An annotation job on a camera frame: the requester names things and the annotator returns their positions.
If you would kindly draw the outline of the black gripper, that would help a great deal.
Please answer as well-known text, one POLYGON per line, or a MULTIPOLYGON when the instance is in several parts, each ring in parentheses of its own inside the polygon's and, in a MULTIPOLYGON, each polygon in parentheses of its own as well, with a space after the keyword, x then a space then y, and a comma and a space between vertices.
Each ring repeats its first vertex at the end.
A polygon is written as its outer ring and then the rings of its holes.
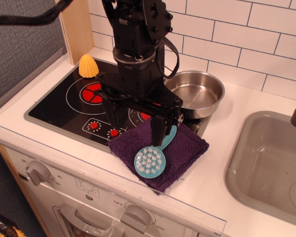
POLYGON ((142 61, 118 61, 113 69, 103 69, 96 76, 101 84, 100 96, 109 123, 113 128, 126 121, 128 109, 152 116, 152 145, 160 146, 170 134, 173 123, 181 116, 182 99, 166 88, 165 79, 176 74, 164 73, 164 57, 142 61))

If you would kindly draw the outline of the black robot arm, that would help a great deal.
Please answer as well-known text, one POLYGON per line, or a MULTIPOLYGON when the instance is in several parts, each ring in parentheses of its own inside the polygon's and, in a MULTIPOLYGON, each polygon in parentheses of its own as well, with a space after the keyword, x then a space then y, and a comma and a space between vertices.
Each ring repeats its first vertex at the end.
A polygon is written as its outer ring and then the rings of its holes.
POLYGON ((176 52, 166 38, 172 14, 160 0, 105 0, 103 7, 113 29, 116 74, 97 75, 99 94, 113 127, 124 124, 129 109, 151 116, 154 146, 160 146, 182 117, 182 100, 164 84, 165 47, 176 52))

